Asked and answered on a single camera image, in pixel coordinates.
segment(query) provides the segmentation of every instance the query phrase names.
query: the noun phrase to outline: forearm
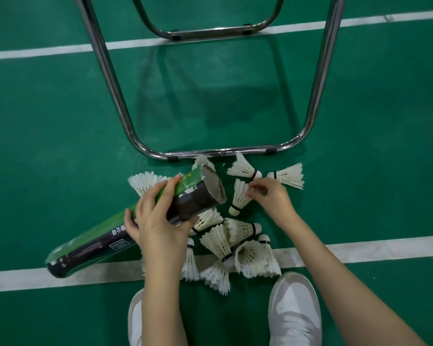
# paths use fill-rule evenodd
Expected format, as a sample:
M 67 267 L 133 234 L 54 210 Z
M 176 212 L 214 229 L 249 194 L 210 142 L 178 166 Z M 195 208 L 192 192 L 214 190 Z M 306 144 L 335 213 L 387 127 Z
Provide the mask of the forearm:
M 144 346 L 187 345 L 179 313 L 179 281 L 148 270 L 142 303 Z
M 424 345 L 412 329 L 352 274 L 295 214 L 284 231 L 311 273 L 349 345 Z

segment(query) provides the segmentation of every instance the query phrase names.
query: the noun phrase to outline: white court line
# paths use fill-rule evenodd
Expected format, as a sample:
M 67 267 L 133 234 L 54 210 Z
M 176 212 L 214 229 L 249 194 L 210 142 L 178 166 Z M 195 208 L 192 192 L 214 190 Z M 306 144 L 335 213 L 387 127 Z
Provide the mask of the white court line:
M 328 248 L 343 263 L 432 257 L 433 236 L 332 244 L 328 245 Z M 275 249 L 274 254 L 281 268 L 304 266 L 295 248 Z M 209 267 L 214 261 L 215 256 L 213 255 L 196 257 L 199 271 Z M 64 279 L 54 278 L 46 268 L 18 269 L 0 272 L 0 291 L 55 288 L 143 279 L 141 261 L 99 263 Z
M 355 27 L 359 25 L 391 23 L 391 22 L 421 21 L 427 19 L 433 19 L 433 11 L 396 13 L 396 14 L 388 14 L 388 15 L 375 16 L 375 17 L 342 19 L 340 27 Z M 294 33 L 298 31 L 307 31 L 307 30 L 320 30 L 320 29 L 324 29 L 324 26 L 325 26 L 325 22 L 308 22 L 308 23 L 278 25 L 275 27 L 268 27 L 265 30 L 262 30 L 261 32 L 257 33 L 256 35 L 282 34 L 282 33 Z M 192 42 L 197 42 L 197 41 L 208 41 L 208 40 L 194 40 Z M 106 46 L 108 50 L 118 50 L 122 48 L 151 47 L 151 46 L 178 44 L 184 42 L 185 41 L 173 42 L 161 38 L 155 38 L 155 39 L 113 41 L 113 42 L 107 42 Z M 41 56 L 52 56 L 56 54 L 80 53 L 80 52 L 91 52 L 91 51 L 93 51 L 93 49 L 91 48 L 91 44 L 32 48 L 29 50 L 0 51 L 0 59 L 41 57 Z

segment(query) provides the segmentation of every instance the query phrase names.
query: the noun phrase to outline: green shuttlecock tube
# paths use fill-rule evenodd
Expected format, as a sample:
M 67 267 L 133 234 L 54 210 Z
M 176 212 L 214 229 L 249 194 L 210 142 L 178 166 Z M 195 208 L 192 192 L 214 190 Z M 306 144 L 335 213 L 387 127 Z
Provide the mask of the green shuttlecock tube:
M 207 165 L 197 167 L 183 175 L 175 187 L 167 221 L 177 225 L 225 201 L 223 184 L 215 171 Z M 129 206 L 133 216 L 135 207 L 136 203 Z M 51 251 L 45 260 L 48 271 L 57 278 L 65 278 L 135 245 L 125 230 L 124 215 L 125 211 L 120 211 Z

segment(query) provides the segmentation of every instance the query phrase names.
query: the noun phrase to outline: metal chair leg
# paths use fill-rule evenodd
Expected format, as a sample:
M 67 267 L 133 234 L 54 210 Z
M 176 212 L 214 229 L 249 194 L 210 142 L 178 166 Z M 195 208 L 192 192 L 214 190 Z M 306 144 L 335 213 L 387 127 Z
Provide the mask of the metal chair leg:
M 213 39 L 213 38 L 221 38 L 226 36 L 241 36 L 241 35 L 250 35 L 259 32 L 260 30 L 268 27 L 274 20 L 277 18 L 279 13 L 281 12 L 282 5 L 284 0 L 277 0 L 276 5 L 274 6 L 274 11 L 271 16 L 258 24 L 244 24 L 240 27 L 229 27 L 229 28 L 213 28 L 213 29 L 200 29 L 200 30 L 190 30 L 190 31 L 162 31 L 157 28 L 152 22 L 149 20 L 149 17 L 143 7 L 143 3 L 141 0 L 132 0 L 133 4 L 136 7 L 136 10 L 139 14 L 139 17 L 144 22 L 144 25 L 156 34 L 159 37 L 162 37 L 167 40 L 197 40 L 197 39 Z
M 90 0 L 76 0 L 77 6 L 80 10 L 83 23 L 87 30 L 90 42 L 93 46 L 96 58 L 98 59 L 101 71 L 104 75 L 104 79 L 108 86 L 109 92 L 114 101 L 117 114 L 121 121 L 121 125 L 127 135 L 130 143 L 138 151 L 144 155 L 167 161 L 178 161 L 180 159 L 190 159 L 196 157 L 199 154 L 205 154 L 211 157 L 214 156 L 227 156 L 234 155 L 236 152 L 243 154 L 275 154 L 277 152 L 287 150 L 300 143 L 306 135 L 311 131 L 312 125 L 316 119 L 318 113 L 319 103 L 324 91 L 325 80 L 327 72 L 332 60 L 332 54 L 335 47 L 335 41 L 337 39 L 338 30 L 340 28 L 340 22 L 342 19 L 343 10 L 345 7 L 346 0 L 331 0 L 329 6 L 329 13 L 327 21 L 325 23 L 324 34 L 322 37 L 322 43 L 319 51 L 318 63 L 316 66 L 316 73 L 314 75 L 314 81 L 312 84 L 311 95 L 309 99 L 308 108 L 306 111 L 305 124 L 301 131 L 291 140 L 273 145 L 265 146 L 253 146 L 253 147 L 236 147 L 236 148 L 221 148 L 221 149 L 204 149 L 204 150 L 190 150 L 185 152 L 169 152 L 161 153 L 151 150 L 145 146 L 135 133 L 133 128 L 130 114 L 128 113 L 127 105 L 125 104 L 124 97 L 122 95 L 119 82 L 115 75 L 114 68 L 109 57 L 104 38 L 101 34 L 98 21 L 96 19 L 95 11 Z

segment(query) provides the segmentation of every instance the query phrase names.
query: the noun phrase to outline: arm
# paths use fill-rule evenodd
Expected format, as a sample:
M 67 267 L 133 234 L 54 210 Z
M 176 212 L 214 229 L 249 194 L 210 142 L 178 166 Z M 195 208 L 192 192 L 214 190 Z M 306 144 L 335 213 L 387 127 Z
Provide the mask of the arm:
M 289 236 L 311 273 L 340 333 L 349 345 L 425 345 L 417 334 L 321 243 L 295 212 L 287 190 L 274 179 L 250 183 L 248 191 Z
M 152 186 L 136 207 L 138 226 L 125 210 L 125 228 L 138 243 L 145 263 L 142 302 L 143 345 L 187 345 L 179 313 L 179 279 L 186 256 L 187 238 L 196 218 L 175 227 L 167 222 L 175 186 L 181 175 Z M 156 196 L 165 191 L 156 204 Z

